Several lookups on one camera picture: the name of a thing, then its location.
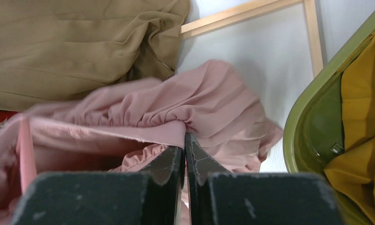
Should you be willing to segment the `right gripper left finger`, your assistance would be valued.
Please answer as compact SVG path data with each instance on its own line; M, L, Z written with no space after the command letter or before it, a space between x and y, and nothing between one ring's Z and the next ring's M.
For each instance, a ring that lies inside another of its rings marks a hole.
M13 225L178 225L184 151L168 147L138 172L46 172L22 195Z

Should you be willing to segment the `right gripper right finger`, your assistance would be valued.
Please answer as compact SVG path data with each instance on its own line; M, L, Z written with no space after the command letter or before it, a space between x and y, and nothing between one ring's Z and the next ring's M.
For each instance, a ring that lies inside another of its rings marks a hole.
M232 173L185 136L192 225L342 225L333 189L314 173Z

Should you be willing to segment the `pink pleated skirt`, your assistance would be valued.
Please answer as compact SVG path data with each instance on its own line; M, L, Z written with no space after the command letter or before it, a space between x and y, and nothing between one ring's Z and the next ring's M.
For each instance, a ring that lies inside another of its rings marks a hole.
M0 128L0 225L36 174L136 172L185 133L231 172L257 173L282 138L259 98L227 62L208 60L165 81L99 88L79 101L36 104Z

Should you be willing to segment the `yellow jacket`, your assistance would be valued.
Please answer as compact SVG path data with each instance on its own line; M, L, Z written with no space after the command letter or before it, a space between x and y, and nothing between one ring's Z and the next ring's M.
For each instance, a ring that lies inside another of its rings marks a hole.
M344 71L341 96L345 152L324 173L375 225L375 35Z

